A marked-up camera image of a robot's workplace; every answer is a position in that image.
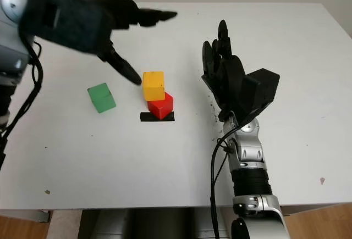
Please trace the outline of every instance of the black cable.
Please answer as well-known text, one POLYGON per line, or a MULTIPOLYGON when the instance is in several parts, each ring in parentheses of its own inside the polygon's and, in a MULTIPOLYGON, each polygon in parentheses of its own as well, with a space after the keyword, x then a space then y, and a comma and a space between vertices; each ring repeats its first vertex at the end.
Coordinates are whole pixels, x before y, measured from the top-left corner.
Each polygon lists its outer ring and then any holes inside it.
POLYGON ((37 57, 40 58, 40 55, 42 54, 42 45, 40 45, 38 42, 34 41, 33 42, 35 45, 39 47, 39 51, 37 53, 37 57))
POLYGON ((220 168, 219 168, 219 170, 218 170, 218 173, 216 174, 216 177, 215 177, 215 179, 214 179, 214 183, 216 183, 216 181, 217 181, 217 179, 218 179, 218 177, 219 177, 219 175, 220 175, 220 172, 221 172, 221 170, 222 170, 222 168, 223 168, 223 166, 224 166, 224 164, 225 164, 225 162, 226 162, 226 159, 227 159, 228 156, 229 156, 229 145, 227 144, 226 141, 224 141, 224 143, 226 144, 226 146, 221 146, 221 145, 220 145, 220 146, 224 149, 224 151, 226 152, 226 155, 225 155, 224 159, 222 160, 222 163, 221 163, 221 165, 220 165, 220 168))
POLYGON ((215 234, 215 239, 219 239, 219 227, 218 227, 218 217, 216 213, 216 203, 215 203, 215 179, 214 179, 214 167, 215 167, 215 157, 216 154, 219 150, 219 147, 221 146, 222 142, 225 142, 226 138, 230 136, 231 134, 235 133, 237 130, 239 130, 241 126, 237 126, 230 131, 228 131, 220 140, 217 142, 212 157, 211 157, 211 183, 210 183, 210 212, 211 212, 211 219, 212 219, 212 224, 213 224, 213 229, 214 229, 214 234, 215 234))
MULTIPOLYGON (((42 45, 40 45, 38 42, 34 41, 34 44, 36 44, 39 47, 39 51, 37 53, 38 59, 40 58, 40 55, 42 54, 42 45)), ((36 82, 37 80, 35 79, 35 66, 32 66, 32 79, 33 82, 36 82)))
POLYGON ((35 98, 37 97, 37 95, 38 95, 38 93, 39 93, 39 91, 40 91, 40 89, 42 87, 42 82, 43 82, 43 68, 42 68, 42 65, 41 65, 41 63, 39 61, 39 57, 37 56, 37 54, 33 50, 32 46, 29 44, 27 38, 20 31, 19 31, 19 36, 21 38, 21 41, 22 41, 23 45, 26 47, 26 49, 27 49, 27 51, 29 53, 29 56, 30 56, 29 64, 33 65, 33 67, 32 67, 33 68, 32 69, 32 78, 33 78, 33 82, 34 82, 34 88, 31 91, 31 93, 29 94, 29 96, 26 99, 26 101, 24 102, 24 104, 21 106, 21 108, 17 112, 17 115, 13 119, 12 123, 6 128, 5 133, 4 133, 3 137, 2 137, 3 141, 6 141, 6 139, 8 138, 8 136, 10 135, 12 130, 14 129, 15 125, 17 124, 18 120, 32 106, 32 103, 35 100, 35 98), (38 72, 38 79, 37 80, 34 77, 34 67, 37 69, 37 72, 38 72))

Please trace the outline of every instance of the white table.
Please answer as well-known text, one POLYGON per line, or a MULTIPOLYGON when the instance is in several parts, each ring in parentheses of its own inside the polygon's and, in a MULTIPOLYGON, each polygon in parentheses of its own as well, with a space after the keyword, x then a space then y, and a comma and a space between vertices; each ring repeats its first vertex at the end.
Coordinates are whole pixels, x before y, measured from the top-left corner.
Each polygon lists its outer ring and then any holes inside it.
MULTIPOLYGON (((201 80, 201 52, 221 19, 246 72, 267 68, 281 75, 274 103, 258 118, 280 203, 352 201, 352 40, 322 5, 140 6, 179 15, 155 28, 116 32, 113 41, 140 74, 165 72, 175 122, 141 123, 139 114, 147 111, 141 87, 96 57, 42 41, 43 89, 5 150, 1 209, 209 205, 211 152, 222 125, 201 80), (103 82, 117 107, 98 114, 87 88, 103 82)), ((27 71, 12 118, 31 89, 27 71)), ((218 205, 232 204, 228 167, 216 195, 218 205)))

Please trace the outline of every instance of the robotic hand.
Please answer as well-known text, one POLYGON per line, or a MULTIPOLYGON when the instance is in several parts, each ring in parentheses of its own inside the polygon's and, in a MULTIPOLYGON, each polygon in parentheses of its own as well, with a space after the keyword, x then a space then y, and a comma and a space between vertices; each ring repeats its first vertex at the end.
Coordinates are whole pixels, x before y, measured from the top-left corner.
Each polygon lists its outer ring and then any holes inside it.
POLYGON ((225 135, 219 139, 211 171, 211 210, 216 239, 219 238, 215 205, 214 163, 222 142, 226 143, 234 182, 233 209, 238 219, 232 223, 232 238, 289 238, 276 196, 268 182, 266 163, 258 139, 259 115, 275 97, 279 75, 260 69, 245 74, 240 59, 232 55, 228 29, 220 22, 218 40, 203 44, 204 82, 221 108, 219 120, 225 135))
POLYGON ((28 111, 41 88, 43 71, 32 44, 34 36, 97 55, 134 84, 141 79, 113 48, 112 30, 130 25, 154 26, 176 12, 140 9, 133 0, 0 0, 0 168, 7 137, 28 111), (8 107, 27 65, 32 65, 34 89, 10 125, 8 107))

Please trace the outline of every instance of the wooden block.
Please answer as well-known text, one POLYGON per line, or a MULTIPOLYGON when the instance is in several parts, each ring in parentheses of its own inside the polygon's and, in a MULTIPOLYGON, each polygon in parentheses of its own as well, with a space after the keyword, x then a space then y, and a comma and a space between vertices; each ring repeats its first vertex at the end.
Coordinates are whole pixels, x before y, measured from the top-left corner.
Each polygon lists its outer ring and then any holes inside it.
POLYGON ((148 102, 148 109, 149 112, 162 120, 174 109, 174 99, 165 93, 164 100, 148 102))
POLYGON ((107 84, 99 84, 89 88, 88 94, 98 113, 103 113, 116 107, 115 100, 112 97, 107 84))
POLYGON ((164 100, 164 72, 151 71, 143 73, 143 93, 147 102, 164 100))

